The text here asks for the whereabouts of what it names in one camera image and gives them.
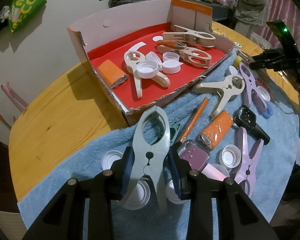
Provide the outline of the beige clamp in box back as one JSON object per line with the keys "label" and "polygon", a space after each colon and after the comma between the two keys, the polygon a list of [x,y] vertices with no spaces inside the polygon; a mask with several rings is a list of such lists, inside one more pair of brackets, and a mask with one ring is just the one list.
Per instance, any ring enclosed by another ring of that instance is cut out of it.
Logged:
{"label": "beige clamp in box back", "polygon": [[162,33],[165,40],[187,42],[194,46],[212,48],[215,46],[216,37],[211,33],[196,31],[179,25],[174,25],[174,31]]}

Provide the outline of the white cap green label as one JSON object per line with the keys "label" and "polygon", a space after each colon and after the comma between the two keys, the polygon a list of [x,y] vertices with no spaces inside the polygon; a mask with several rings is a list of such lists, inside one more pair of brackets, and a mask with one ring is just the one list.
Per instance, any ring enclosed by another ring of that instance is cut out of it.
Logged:
{"label": "white cap green label", "polygon": [[239,43],[237,43],[237,42],[235,42],[235,46],[236,46],[237,48],[242,48],[242,45],[239,44]]}

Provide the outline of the green shopping bag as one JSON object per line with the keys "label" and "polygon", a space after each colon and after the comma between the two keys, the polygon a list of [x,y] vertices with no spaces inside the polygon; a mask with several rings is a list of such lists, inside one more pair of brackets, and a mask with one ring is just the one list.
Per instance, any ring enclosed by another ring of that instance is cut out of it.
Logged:
{"label": "green shopping bag", "polygon": [[8,26],[11,33],[24,27],[47,0],[12,0]]}

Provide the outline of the grey-green plastic clamp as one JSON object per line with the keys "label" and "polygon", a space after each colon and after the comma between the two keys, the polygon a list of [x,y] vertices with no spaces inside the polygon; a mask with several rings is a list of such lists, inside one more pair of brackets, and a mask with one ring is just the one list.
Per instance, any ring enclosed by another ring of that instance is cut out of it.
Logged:
{"label": "grey-green plastic clamp", "polygon": [[[164,133],[158,142],[151,145],[144,139],[143,129],[147,122],[153,118],[161,122]],[[163,164],[170,149],[170,126],[168,117],[162,108],[153,106],[143,112],[135,129],[132,148],[134,152],[134,164],[132,166],[127,192],[123,200],[127,200],[130,197],[138,181],[143,176],[149,176],[157,195],[159,212],[165,214],[167,212],[167,203]]]}

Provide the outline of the lilac clamp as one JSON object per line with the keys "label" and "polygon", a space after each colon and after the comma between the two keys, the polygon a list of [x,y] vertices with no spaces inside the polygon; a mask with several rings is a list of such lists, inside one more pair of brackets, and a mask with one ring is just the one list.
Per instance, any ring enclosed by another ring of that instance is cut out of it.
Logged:
{"label": "lilac clamp", "polygon": [[243,80],[245,81],[244,104],[250,108],[252,103],[254,102],[256,108],[260,112],[266,112],[267,104],[262,98],[261,93],[258,91],[256,80],[250,68],[246,64],[241,62],[239,64],[239,72],[243,77]]}
{"label": "lilac clamp", "polygon": [[251,150],[248,149],[247,130],[240,127],[237,131],[237,147],[241,152],[241,162],[230,173],[234,181],[251,197],[256,184],[256,167],[264,146],[264,140],[259,139]]}

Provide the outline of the orange pen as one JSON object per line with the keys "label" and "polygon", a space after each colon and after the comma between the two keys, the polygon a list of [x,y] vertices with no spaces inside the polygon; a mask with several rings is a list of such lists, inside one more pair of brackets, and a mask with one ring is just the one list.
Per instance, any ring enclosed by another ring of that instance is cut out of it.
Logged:
{"label": "orange pen", "polygon": [[200,115],[204,111],[204,109],[207,106],[209,99],[204,98],[203,102],[197,107],[196,111],[192,115],[192,117],[189,119],[189,122],[185,125],[184,130],[182,131],[181,135],[177,138],[177,142],[184,142],[186,138],[189,136],[191,131],[193,130],[196,122],[200,118]]}

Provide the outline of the beige clamp in box middle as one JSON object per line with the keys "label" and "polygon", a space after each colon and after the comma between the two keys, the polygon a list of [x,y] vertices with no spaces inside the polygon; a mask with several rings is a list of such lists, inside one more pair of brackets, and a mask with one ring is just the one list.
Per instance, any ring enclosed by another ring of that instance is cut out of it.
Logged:
{"label": "beige clamp in box middle", "polygon": [[177,53],[183,61],[199,68],[209,68],[212,60],[212,56],[209,53],[193,47],[173,48],[159,45],[157,46],[157,51],[161,54],[166,52]]}

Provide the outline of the light blue towel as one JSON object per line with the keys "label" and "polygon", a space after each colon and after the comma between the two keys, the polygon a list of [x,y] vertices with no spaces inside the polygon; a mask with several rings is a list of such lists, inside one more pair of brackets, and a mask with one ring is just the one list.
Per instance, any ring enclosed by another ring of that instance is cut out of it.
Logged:
{"label": "light blue towel", "polygon": [[[204,81],[221,81],[225,77],[226,69],[237,56],[236,52],[237,49],[234,49],[231,56],[214,69]],[[270,136],[270,143],[262,148],[256,167],[256,185],[251,200],[266,220],[270,221],[288,183],[296,154],[300,151],[300,139],[299,117],[294,113],[291,101],[272,80],[268,82],[268,86],[274,99],[277,100],[274,104],[270,102],[273,115],[267,120],[258,114],[253,105],[251,106],[251,110],[257,116],[258,125]],[[184,126],[205,97],[209,98],[209,102],[192,130],[190,139],[194,139],[209,123],[210,113],[218,102],[217,96],[196,94],[188,90],[164,107],[170,124],[178,122]],[[110,150],[123,152],[130,146],[135,128],[136,125],[117,129],[91,141],[50,172],[18,203],[26,227],[30,228],[42,209],[69,178],[75,177],[78,180],[93,178],[102,171],[101,159],[106,152]],[[147,124],[146,139],[154,140],[157,131],[160,131],[160,128],[155,122]],[[235,132],[234,128],[230,129],[211,152],[210,162],[216,163],[219,152],[226,145],[234,143]],[[151,189],[148,204],[139,210],[127,210],[119,206],[118,202],[114,202],[112,214],[115,239],[186,239],[190,203],[175,205],[168,201],[167,208],[167,214],[162,216],[158,214],[154,189]]]}

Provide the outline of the wooden clamp far right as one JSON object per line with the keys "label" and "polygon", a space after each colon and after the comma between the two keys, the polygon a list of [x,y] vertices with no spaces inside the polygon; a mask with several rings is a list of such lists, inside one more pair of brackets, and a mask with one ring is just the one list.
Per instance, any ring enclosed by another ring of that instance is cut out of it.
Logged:
{"label": "wooden clamp far right", "polygon": [[[238,49],[237,52],[236,52],[236,56],[240,56],[242,58],[242,62],[241,63],[244,63],[245,65],[249,65],[251,62],[254,62],[253,58],[248,55],[247,53],[245,53],[244,51]],[[238,70],[238,73],[239,75],[241,75],[241,72],[239,70],[239,66],[237,67],[237,70]]]}

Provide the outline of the clear white lid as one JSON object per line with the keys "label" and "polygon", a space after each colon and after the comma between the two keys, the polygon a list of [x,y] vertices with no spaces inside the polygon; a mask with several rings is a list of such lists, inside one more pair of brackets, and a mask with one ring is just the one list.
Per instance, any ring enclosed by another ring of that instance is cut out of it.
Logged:
{"label": "clear white lid", "polygon": [[186,200],[181,200],[174,190],[173,180],[170,180],[166,185],[166,198],[175,205],[182,205]]}

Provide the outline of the beige clamp in box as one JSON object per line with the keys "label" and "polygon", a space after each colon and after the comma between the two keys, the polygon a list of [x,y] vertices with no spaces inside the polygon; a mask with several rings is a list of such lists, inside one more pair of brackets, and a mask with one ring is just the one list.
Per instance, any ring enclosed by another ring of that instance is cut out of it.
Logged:
{"label": "beige clamp in box", "polygon": [[161,54],[166,52],[177,53],[183,61],[199,68],[209,68],[212,60],[212,56],[209,53],[193,47],[173,48],[159,45],[157,46],[157,51]]}
{"label": "beige clamp in box", "polygon": [[179,25],[174,25],[174,31],[162,33],[165,40],[187,42],[194,46],[212,48],[215,46],[216,37],[211,33],[196,31]]}

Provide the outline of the lilac clamp far right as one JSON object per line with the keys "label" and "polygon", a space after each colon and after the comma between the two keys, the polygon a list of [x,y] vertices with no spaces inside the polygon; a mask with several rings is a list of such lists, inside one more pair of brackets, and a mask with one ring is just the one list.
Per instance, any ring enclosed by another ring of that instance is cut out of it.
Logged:
{"label": "lilac clamp far right", "polygon": [[239,64],[239,72],[243,77],[243,80],[245,81],[244,104],[250,108],[252,103],[254,102],[256,108],[260,112],[266,112],[267,104],[262,98],[261,93],[258,91],[256,80],[250,68],[246,64],[241,62]]}

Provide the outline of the black nail polish bottle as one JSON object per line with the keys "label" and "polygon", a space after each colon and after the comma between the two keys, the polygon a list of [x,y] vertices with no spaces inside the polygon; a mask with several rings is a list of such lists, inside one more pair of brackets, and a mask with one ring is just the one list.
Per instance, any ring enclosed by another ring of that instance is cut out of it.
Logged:
{"label": "black nail polish bottle", "polygon": [[242,105],[234,112],[234,123],[246,129],[247,133],[256,140],[262,139],[264,145],[270,143],[270,136],[257,124],[256,114],[246,105]]}

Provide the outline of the yellow round cap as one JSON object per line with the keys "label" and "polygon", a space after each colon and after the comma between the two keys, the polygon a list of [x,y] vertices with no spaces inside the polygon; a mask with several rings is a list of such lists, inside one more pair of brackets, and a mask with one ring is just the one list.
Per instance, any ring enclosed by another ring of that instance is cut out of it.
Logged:
{"label": "yellow round cap", "polygon": [[232,65],[233,65],[234,67],[237,68],[241,62],[242,62],[242,58],[241,58],[240,56],[237,55],[237,56],[235,57],[234,62],[233,62]]}

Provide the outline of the lilac clamp near front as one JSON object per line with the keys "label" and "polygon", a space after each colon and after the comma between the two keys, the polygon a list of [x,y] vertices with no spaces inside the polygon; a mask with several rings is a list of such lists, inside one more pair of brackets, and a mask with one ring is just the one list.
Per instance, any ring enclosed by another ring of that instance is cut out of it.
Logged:
{"label": "lilac clamp near front", "polygon": [[241,152],[241,162],[230,173],[234,181],[251,197],[256,184],[256,167],[264,146],[264,140],[259,139],[251,150],[248,149],[247,130],[240,127],[237,131],[237,147]]}

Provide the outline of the cream clamp in box left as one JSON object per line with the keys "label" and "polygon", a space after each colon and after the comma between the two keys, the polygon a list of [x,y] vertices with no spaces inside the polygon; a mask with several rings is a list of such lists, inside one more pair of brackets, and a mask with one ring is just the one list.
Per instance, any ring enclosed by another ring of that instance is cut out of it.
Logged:
{"label": "cream clamp in box left", "polygon": [[152,79],[161,87],[170,86],[170,80],[159,71],[157,62],[147,60],[139,51],[129,50],[124,54],[126,69],[133,75],[135,90],[138,99],[142,98],[142,79]]}

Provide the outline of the person in grey fleece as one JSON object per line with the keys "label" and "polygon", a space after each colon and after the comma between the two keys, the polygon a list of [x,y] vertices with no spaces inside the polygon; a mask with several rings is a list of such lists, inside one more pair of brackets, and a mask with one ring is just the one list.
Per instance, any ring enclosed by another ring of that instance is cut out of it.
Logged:
{"label": "person in grey fleece", "polygon": [[266,26],[269,6],[270,0],[238,0],[235,31],[250,38],[256,28]]}

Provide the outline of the purple nail polish bottle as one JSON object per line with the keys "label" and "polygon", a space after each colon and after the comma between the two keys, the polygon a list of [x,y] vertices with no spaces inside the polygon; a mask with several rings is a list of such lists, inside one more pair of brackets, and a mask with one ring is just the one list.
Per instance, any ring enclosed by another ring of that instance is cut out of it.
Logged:
{"label": "purple nail polish bottle", "polygon": [[194,140],[185,140],[177,149],[180,159],[186,160],[192,170],[197,170],[207,178],[223,181],[226,176],[209,163],[209,153]]}

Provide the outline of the cream clamp on towel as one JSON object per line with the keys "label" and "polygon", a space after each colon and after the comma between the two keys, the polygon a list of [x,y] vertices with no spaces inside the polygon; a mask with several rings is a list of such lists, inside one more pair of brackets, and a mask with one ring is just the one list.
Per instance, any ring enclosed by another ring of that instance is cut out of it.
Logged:
{"label": "cream clamp on towel", "polygon": [[232,97],[240,95],[245,89],[245,82],[240,75],[228,75],[223,81],[219,82],[202,82],[194,86],[195,93],[207,93],[208,91],[217,91],[221,95],[219,104],[210,116],[218,116]]}

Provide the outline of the orange wrapped packet on towel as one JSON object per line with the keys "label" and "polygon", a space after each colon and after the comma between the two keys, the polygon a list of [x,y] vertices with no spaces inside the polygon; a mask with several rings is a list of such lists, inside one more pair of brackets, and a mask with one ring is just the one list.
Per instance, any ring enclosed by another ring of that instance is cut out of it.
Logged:
{"label": "orange wrapped packet on towel", "polygon": [[208,150],[213,150],[225,137],[233,124],[231,115],[222,111],[198,135],[198,140]]}

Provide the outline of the white cap in box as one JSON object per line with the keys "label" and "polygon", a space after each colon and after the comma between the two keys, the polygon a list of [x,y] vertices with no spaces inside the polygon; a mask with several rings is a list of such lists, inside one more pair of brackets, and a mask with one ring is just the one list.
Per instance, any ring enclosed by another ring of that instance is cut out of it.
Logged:
{"label": "white cap in box", "polygon": [[166,74],[176,74],[181,70],[180,62],[178,60],[167,60],[161,65],[162,71]]}

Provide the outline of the cardboard box red bottom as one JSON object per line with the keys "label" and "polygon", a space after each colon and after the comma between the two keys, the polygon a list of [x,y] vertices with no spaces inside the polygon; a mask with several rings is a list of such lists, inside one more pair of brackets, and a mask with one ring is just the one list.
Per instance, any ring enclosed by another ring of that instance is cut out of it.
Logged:
{"label": "cardboard box red bottom", "polygon": [[[211,33],[216,37],[215,46],[207,48],[163,39],[162,33],[174,31],[174,25]],[[147,0],[121,5],[79,20],[67,30],[81,63],[91,68],[102,92],[128,125],[136,124],[149,107],[163,107],[192,87],[229,57],[235,46],[228,38],[212,31],[211,7],[185,0]],[[161,54],[157,51],[159,45],[203,50],[212,56],[210,67],[195,67],[174,52]],[[138,99],[133,75],[124,61],[124,54],[129,50],[139,51],[147,60],[157,62],[159,71],[169,78],[170,86],[164,88],[152,79],[142,79],[142,98]],[[106,60],[122,69],[128,80],[110,88],[97,73],[97,68]],[[164,73],[161,65],[167,60],[178,60],[181,70],[176,74]]]}

